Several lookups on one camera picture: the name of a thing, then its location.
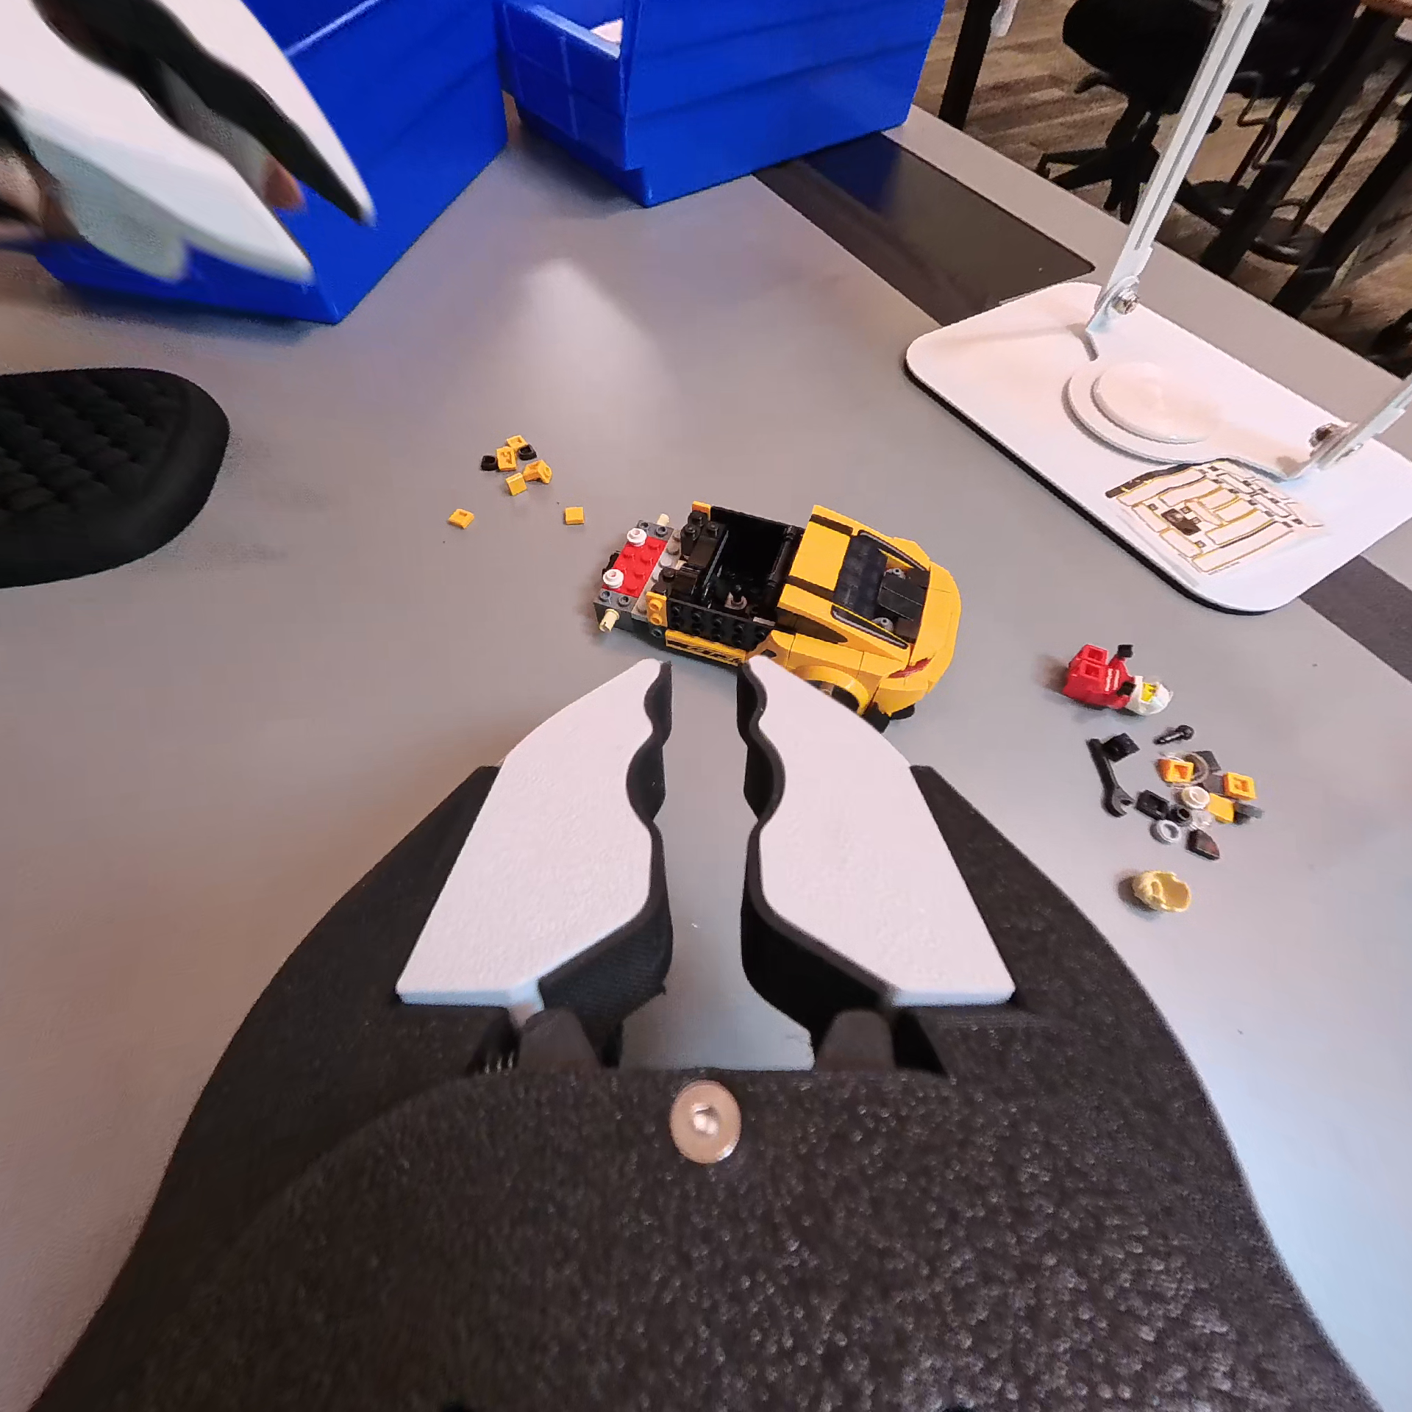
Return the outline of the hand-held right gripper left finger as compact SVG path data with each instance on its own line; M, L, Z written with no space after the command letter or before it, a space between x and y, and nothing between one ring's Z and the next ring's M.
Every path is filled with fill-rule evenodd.
M672 669L636 663L526 735L484 804L396 980L405 1004L502 1009L571 997L593 955L670 947L655 815Z

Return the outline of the black office chair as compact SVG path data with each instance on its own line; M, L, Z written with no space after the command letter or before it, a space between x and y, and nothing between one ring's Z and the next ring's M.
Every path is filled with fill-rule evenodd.
M1211 34L1218 2L1075 2L1062 39L1090 74L1075 94L1104 86L1124 108L1102 146L1042 153L1035 172L1063 190L1107 183L1104 212L1129 222L1158 162L1159 121L1178 113Z

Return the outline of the cluster of yellow lego pieces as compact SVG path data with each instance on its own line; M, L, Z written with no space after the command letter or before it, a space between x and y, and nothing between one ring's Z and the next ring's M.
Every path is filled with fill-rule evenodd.
M552 469L534 444L522 436L510 436L494 451L484 452L478 468L502 484L509 498L524 494L531 486L547 486Z

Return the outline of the yellow lego car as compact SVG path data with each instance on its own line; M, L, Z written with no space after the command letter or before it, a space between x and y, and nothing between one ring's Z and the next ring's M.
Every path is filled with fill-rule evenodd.
M916 543L815 506L803 525L697 501L638 521L593 592L603 634L727 669L768 659L875 730L944 678L959 631L952 575Z

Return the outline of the blue plastic bin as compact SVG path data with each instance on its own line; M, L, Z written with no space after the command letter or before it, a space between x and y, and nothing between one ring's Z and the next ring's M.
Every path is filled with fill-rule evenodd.
M139 274L87 246L45 242L60 283L157 303L336 325L505 143L495 12L489 2L250 2L320 106L376 207L349 220L307 192L283 215L314 283L191 252L181 281Z
M942 2L497 4L520 123L645 207L899 126Z

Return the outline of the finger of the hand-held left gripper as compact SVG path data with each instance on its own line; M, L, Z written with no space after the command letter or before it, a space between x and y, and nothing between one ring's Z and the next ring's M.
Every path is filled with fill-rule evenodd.
M374 220L373 197L324 111L245 4L38 4L38 12L73 49L131 79L260 199L272 158L304 192L361 224Z
M60 37L33 4L3 4L3 115L80 239L161 279L201 249L307 283L312 267L255 190L132 84Z

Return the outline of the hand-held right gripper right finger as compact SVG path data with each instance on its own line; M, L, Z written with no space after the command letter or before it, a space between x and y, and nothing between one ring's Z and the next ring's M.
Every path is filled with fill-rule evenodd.
M769 659L737 679L747 916L885 1009L1003 1004L1015 982L907 760Z

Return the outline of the black lego wrench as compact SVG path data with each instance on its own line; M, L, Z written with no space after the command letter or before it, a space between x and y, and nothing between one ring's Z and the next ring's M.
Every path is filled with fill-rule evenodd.
M1102 807L1107 815L1121 819L1134 805L1134 797L1121 785L1116 762L1109 757L1105 743L1090 736L1085 742L1089 757L1099 773L1102 787Z

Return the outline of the black dimpled pad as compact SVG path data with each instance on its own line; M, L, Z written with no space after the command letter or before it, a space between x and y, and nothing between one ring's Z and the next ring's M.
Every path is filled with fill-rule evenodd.
M216 483L230 422L151 368L1 377L1 587L88 577L178 536Z

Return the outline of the pile of small lego parts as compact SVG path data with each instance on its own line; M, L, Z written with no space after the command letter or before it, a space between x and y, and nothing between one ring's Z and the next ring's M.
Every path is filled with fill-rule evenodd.
M1127 733L1097 736L1097 740L1105 743L1109 757L1116 762L1121 785L1134 797L1134 805L1124 817L1142 819L1149 837L1163 846L1181 847L1195 858L1216 861L1221 856L1221 846L1215 841L1215 829L1253 824L1265 815L1265 810L1253 779L1223 768L1215 753L1208 750L1173 753L1169 750L1190 742L1191 735L1191 728L1178 726L1154 736L1156 785L1139 790L1129 790L1119 779L1119 767L1136 760L1137 742Z

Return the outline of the lego sticker sheet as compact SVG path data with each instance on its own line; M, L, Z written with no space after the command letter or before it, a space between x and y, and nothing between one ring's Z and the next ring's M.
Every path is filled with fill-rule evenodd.
M1146 471L1109 488L1105 499L1200 577L1265 565L1326 533L1275 481L1226 459Z

